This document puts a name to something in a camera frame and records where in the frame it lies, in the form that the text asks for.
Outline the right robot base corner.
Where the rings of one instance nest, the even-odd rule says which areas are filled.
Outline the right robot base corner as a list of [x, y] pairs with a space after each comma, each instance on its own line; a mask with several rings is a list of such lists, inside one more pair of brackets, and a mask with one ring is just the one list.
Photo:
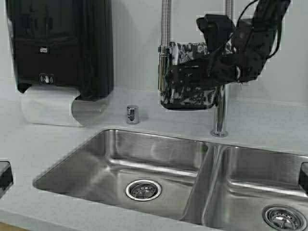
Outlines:
[[298, 184], [308, 194], [308, 163], [302, 163], [299, 173]]

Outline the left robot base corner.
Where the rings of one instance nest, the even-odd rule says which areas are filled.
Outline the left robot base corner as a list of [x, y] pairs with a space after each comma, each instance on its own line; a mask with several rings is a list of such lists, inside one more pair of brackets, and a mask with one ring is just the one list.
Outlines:
[[7, 190], [13, 185], [13, 172], [10, 162], [0, 162], [0, 197], [2, 198]]

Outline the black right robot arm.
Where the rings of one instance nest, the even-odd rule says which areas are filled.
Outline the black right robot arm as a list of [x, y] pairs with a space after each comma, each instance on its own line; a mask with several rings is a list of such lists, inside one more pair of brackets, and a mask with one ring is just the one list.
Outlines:
[[282, 22], [289, 0], [259, 0], [252, 18], [237, 23], [226, 15], [206, 14], [196, 20], [207, 54], [173, 66], [167, 81], [173, 86], [213, 88], [256, 80], [265, 63], [280, 48]]

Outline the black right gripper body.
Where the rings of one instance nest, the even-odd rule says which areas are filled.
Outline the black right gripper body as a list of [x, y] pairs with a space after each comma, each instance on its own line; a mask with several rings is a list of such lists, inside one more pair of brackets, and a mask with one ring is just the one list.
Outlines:
[[226, 15], [206, 14], [196, 19], [203, 42], [170, 43], [168, 84], [228, 84], [236, 81], [230, 39], [235, 24]]

